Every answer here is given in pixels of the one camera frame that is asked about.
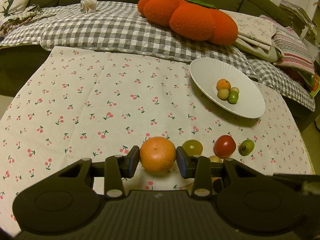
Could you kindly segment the orange pumpkin cushion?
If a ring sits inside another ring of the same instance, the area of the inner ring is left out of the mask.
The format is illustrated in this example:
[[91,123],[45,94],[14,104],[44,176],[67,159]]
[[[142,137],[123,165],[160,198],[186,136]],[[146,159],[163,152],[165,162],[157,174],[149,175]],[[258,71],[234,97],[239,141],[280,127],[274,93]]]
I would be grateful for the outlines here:
[[137,9],[150,22],[194,41],[228,46],[238,38],[230,16],[199,0],[140,0]]

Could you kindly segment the folded floral cloth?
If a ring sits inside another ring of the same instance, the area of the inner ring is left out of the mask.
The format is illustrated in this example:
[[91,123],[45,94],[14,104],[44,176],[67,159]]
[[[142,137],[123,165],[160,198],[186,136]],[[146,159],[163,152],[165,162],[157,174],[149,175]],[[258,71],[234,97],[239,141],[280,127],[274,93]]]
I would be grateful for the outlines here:
[[238,36],[233,45],[240,51],[270,63],[284,58],[283,51],[272,40],[276,29],[271,21],[239,12],[222,12],[230,16],[238,27]]

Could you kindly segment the pale fruit on plate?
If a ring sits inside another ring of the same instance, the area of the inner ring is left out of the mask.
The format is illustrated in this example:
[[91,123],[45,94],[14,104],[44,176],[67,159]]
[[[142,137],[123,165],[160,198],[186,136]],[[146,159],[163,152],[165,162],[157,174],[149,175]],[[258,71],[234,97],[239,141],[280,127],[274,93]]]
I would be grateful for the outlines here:
[[238,87],[232,87],[232,88],[230,89],[230,91],[234,91],[234,92],[236,92],[237,94],[240,93]]

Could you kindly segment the yellow-green grape on table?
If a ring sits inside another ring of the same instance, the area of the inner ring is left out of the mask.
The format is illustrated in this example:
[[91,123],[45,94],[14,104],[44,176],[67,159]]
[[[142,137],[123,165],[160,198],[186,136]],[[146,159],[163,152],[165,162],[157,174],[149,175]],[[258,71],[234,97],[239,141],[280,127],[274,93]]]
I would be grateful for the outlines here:
[[182,144],[183,149],[185,150],[185,152],[187,153],[187,155],[189,156],[193,156],[193,155],[201,155],[202,151],[203,151],[203,146],[202,144],[194,139],[190,139],[185,141]]

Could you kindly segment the small orange on plate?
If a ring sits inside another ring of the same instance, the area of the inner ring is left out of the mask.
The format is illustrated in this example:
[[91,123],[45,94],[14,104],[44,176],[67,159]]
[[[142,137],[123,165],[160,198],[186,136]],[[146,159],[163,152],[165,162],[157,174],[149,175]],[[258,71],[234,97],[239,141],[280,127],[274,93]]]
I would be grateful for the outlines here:
[[231,89],[231,84],[226,79],[220,79],[219,81],[217,81],[216,88],[217,88],[217,90],[220,90],[220,89],[230,90]]

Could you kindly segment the large orange fruit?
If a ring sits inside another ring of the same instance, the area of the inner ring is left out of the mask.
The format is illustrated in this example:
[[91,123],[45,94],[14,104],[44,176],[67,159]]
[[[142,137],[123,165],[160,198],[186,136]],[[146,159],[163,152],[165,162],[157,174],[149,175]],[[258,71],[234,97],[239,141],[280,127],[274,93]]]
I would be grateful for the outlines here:
[[176,148],[169,139],[152,137],[141,145],[139,156],[146,172],[160,174],[172,168],[176,160]]

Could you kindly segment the yellow-green fruit on plate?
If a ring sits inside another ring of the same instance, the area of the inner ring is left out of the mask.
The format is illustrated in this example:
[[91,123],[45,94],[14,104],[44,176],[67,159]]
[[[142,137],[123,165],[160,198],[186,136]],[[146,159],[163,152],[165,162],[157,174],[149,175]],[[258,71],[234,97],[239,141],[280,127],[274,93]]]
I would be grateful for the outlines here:
[[227,100],[229,97],[229,90],[226,88],[221,88],[217,91],[217,96],[221,100]]

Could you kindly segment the green fruit on plate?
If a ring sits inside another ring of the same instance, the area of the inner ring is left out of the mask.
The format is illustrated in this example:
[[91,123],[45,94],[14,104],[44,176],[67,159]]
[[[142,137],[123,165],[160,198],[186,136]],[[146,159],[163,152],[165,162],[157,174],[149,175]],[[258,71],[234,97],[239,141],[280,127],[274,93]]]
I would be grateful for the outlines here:
[[234,91],[234,90],[230,90],[227,101],[228,101],[230,104],[236,104],[237,101],[238,101],[238,99],[239,99],[239,94],[238,94],[236,91]]

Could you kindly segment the small brown fruit behind finger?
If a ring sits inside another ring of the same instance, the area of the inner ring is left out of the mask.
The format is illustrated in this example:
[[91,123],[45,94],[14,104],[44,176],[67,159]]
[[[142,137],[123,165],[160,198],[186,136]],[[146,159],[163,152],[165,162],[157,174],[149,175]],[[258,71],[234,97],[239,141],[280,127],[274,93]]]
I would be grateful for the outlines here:
[[209,159],[212,163],[222,163],[222,160],[216,155],[210,156]]

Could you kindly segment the floral dark fabric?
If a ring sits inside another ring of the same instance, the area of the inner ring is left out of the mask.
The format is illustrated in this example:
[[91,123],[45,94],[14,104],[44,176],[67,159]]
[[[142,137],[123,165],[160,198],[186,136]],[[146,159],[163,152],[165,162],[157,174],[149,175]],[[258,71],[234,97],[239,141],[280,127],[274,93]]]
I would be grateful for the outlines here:
[[15,29],[43,18],[54,16],[54,13],[45,12],[39,5],[31,5],[22,12],[11,14],[1,22],[1,41]]

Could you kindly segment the stack of papers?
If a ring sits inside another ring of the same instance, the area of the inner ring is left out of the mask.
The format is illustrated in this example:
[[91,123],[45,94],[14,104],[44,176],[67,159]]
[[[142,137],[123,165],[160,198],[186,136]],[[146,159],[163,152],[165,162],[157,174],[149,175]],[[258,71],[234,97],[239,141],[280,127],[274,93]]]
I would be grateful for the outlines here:
[[293,26],[300,29],[304,29],[305,27],[312,29],[314,27],[311,18],[302,7],[287,0],[281,0],[279,7],[286,12]]

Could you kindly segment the cherry print tablecloth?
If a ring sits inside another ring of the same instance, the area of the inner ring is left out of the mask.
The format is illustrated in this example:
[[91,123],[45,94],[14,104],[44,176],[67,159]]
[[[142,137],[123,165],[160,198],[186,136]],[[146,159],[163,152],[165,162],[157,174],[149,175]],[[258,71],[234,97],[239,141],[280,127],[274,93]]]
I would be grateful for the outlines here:
[[254,151],[234,159],[264,174],[311,174],[308,152],[281,95],[259,85],[259,119],[236,116],[208,99],[189,66],[153,57],[56,47],[17,93],[1,119],[1,228],[20,228],[17,194],[81,158],[104,161],[151,137],[176,146],[199,141],[214,154],[224,134]]

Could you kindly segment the striped patterned cushion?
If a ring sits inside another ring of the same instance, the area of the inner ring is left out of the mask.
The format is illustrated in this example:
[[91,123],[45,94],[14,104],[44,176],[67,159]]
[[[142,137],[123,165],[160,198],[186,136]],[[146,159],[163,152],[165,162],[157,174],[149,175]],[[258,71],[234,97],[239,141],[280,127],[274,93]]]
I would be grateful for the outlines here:
[[305,44],[291,27],[284,27],[265,15],[260,18],[272,22],[276,30],[272,42],[280,50],[281,57],[274,65],[300,83],[314,98],[319,93],[319,76]]

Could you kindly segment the grey checkered blanket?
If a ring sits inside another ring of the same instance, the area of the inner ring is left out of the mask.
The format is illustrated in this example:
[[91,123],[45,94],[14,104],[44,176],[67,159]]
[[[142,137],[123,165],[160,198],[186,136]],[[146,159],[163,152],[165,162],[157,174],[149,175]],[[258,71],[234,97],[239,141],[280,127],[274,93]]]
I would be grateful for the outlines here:
[[115,51],[189,63],[210,57],[233,65],[248,77],[273,88],[311,111],[315,100],[299,83],[272,64],[243,54],[235,46],[218,46],[183,38],[143,18],[137,6],[99,2],[97,12],[85,14],[78,4],[42,8],[37,20],[18,27],[1,42],[1,48],[39,45]]

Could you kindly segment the red tomato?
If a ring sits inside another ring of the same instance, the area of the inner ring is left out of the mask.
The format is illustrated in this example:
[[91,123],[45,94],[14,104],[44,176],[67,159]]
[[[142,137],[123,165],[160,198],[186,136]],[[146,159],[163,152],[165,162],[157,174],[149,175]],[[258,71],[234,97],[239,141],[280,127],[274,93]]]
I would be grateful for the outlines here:
[[214,153],[219,158],[228,158],[236,150],[236,143],[230,135],[220,136],[214,144]]

